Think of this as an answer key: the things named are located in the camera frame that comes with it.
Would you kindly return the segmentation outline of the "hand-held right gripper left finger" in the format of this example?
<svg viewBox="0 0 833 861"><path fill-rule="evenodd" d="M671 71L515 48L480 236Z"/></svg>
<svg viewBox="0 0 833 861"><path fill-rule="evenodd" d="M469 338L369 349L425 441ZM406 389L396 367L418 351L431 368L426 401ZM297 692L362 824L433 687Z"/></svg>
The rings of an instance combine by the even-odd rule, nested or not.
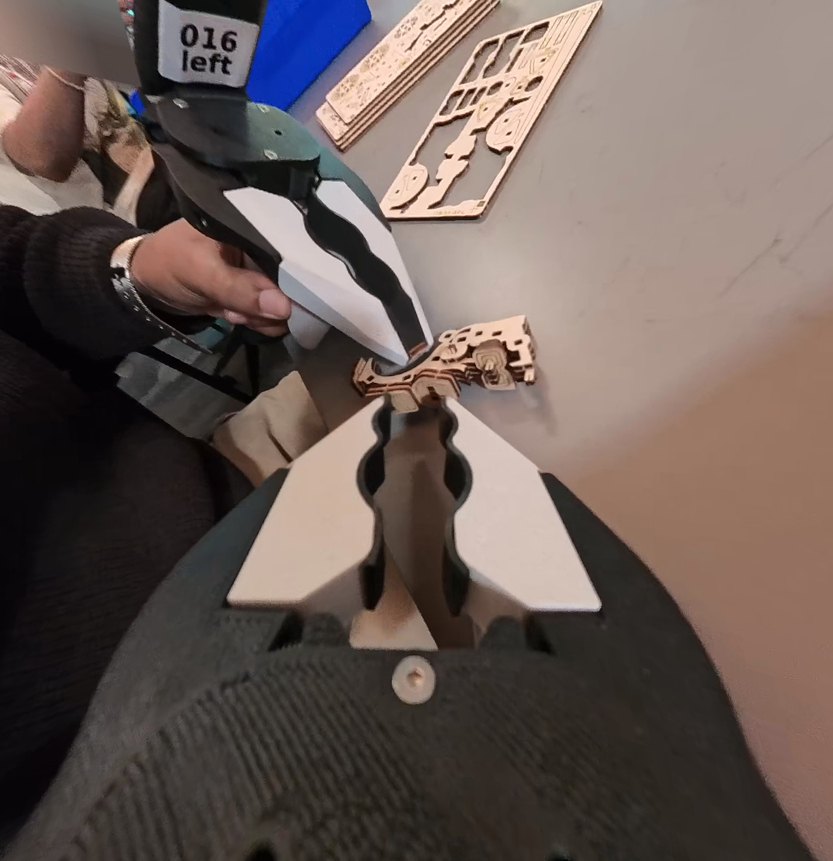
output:
<svg viewBox="0 0 833 861"><path fill-rule="evenodd" d="M280 474L229 607L334 617L356 648L437 649L385 544L389 436L389 403L373 400Z"/></svg>

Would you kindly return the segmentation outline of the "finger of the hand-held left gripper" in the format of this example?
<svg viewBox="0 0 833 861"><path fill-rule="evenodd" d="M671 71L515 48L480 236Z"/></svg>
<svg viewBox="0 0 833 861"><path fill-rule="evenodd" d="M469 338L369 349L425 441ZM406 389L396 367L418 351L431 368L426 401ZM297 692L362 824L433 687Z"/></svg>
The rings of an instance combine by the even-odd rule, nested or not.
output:
<svg viewBox="0 0 833 861"><path fill-rule="evenodd" d="M289 299L385 360L409 360L381 301L310 237L293 201L250 187L227 190L225 198L280 254L275 279Z"/></svg>
<svg viewBox="0 0 833 861"><path fill-rule="evenodd" d="M434 337L386 221L345 181L323 179L305 224L344 266L344 281L327 303L352 338L377 354L426 354Z"/></svg>

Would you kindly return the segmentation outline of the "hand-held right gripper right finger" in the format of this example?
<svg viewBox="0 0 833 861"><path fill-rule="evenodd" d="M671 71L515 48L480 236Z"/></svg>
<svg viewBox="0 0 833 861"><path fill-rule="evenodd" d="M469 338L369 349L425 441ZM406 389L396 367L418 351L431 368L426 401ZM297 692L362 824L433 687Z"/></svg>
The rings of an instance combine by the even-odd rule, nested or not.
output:
<svg viewBox="0 0 833 861"><path fill-rule="evenodd" d="M444 523L442 583L453 618L477 647L500 619L527 625L557 613L595 614L603 602L557 505L550 474L461 403L439 405Z"/></svg>

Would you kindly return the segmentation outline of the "wooden puzzle model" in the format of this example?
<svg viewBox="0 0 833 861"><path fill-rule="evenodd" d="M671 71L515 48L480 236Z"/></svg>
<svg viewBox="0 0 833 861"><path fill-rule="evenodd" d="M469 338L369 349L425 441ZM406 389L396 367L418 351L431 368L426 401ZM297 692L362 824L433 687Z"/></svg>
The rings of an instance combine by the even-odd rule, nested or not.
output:
<svg viewBox="0 0 833 861"><path fill-rule="evenodd" d="M525 315L446 330L428 355L400 372L383 374L375 360L361 359L352 373L358 394L388 398L397 414L456 400L465 386L505 392L536 380L536 346Z"/></svg>

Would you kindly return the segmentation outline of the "person's left forearm black sleeve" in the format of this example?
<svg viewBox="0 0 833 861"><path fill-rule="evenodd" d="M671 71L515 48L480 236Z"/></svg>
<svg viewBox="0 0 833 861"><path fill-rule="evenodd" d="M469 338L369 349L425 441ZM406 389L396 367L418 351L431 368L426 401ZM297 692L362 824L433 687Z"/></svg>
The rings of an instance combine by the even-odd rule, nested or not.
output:
<svg viewBox="0 0 833 861"><path fill-rule="evenodd" d="M112 283L114 251L141 234L98 209L0 207L0 330L55 362L114 360L164 340Z"/></svg>

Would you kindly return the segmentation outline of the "grey desk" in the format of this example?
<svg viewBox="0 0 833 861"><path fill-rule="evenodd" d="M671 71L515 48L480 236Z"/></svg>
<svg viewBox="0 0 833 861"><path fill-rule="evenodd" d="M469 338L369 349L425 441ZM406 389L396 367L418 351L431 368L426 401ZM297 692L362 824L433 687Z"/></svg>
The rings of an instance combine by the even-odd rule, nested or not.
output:
<svg viewBox="0 0 833 861"><path fill-rule="evenodd" d="M393 232L436 331L525 313L463 402L572 484L713 425L833 438L833 2L605 2L475 221Z"/></svg>

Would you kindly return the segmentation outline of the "person's left hand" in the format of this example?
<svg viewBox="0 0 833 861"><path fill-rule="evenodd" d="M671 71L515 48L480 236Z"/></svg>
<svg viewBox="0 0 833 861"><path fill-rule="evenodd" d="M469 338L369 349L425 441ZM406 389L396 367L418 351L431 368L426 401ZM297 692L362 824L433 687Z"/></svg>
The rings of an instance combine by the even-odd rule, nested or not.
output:
<svg viewBox="0 0 833 861"><path fill-rule="evenodd" d="M129 273L148 297L195 316L223 318L268 337L286 334L290 299L244 254L185 220L144 237Z"/></svg>

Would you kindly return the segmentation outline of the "punched-out wooden puzzle sheet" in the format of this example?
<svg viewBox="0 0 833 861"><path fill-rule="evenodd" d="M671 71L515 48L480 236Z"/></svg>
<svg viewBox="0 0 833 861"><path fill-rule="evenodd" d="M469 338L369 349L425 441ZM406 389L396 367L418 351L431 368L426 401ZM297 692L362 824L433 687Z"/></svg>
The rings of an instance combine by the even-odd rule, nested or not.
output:
<svg viewBox="0 0 833 861"><path fill-rule="evenodd" d="M602 7L588 3L480 41L381 200L386 218L480 218Z"/></svg>

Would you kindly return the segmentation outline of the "person's tan trouser leg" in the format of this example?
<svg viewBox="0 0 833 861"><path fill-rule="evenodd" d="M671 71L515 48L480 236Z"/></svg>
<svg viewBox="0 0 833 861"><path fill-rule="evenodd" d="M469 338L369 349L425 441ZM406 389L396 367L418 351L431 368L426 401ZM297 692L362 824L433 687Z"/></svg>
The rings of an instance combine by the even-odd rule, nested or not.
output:
<svg viewBox="0 0 833 861"><path fill-rule="evenodd" d="M210 443L253 487L260 487L327 434L302 376L294 370L242 410L224 417Z"/></svg>

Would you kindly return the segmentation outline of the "blue box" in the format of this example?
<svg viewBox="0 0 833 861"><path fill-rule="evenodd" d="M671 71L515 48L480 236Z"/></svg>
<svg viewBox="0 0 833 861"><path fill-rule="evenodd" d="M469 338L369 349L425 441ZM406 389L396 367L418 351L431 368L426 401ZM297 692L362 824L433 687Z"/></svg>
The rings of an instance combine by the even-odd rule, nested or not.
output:
<svg viewBox="0 0 833 861"><path fill-rule="evenodd" d="M250 100L288 110L371 19L367 1L268 1Z"/></svg>

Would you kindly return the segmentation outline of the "dark metal bar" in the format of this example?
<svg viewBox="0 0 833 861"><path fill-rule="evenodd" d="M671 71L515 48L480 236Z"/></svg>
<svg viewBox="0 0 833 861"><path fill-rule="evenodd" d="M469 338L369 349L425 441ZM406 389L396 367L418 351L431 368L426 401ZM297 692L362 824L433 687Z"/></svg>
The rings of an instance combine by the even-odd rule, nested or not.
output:
<svg viewBox="0 0 833 861"><path fill-rule="evenodd" d="M152 392L188 380L240 405L260 393L260 347L243 329L215 320L188 342L165 339L118 365L120 382Z"/></svg>

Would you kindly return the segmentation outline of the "stack of wooden puzzle sheets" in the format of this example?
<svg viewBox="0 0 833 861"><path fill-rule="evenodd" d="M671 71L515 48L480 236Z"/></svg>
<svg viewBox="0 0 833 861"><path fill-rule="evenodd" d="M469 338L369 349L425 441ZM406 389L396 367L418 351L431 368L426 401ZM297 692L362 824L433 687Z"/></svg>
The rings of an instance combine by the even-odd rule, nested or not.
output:
<svg viewBox="0 0 833 861"><path fill-rule="evenodd" d="M422 1L328 92L316 112L345 152L462 39L498 1Z"/></svg>

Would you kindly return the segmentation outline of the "silver wristwatch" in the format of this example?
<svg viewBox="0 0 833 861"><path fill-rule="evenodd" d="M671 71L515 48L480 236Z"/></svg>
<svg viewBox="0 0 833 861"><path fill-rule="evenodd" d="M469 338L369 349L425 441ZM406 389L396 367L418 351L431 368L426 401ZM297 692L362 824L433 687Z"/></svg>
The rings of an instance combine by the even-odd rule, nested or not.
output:
<svg viewBox="0 0 833 861"><path fill-rule="evenodd" d="M142 298L139 287L132 278L131 264L141 244L150 236L150 234L144 233L127 239L112 252L109 261L109 273L114 292L134 317L142 319L146 325L155 328L164 339L173 339L190 349L211 355L211 350L207 346L174 328L158 316Z"/></svg>

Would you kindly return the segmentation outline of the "person's black clothing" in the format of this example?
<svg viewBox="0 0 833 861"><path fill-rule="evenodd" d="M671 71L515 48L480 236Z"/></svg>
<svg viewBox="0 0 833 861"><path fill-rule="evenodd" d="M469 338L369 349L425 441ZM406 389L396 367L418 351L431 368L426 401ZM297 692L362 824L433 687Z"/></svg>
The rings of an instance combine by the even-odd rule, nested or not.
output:
<svg viewBox="0 0 833 861"><path fill-rule="evenodd" d="M0 855L146 600L252 490L112 369L78 380L0 330Z"/></svg>

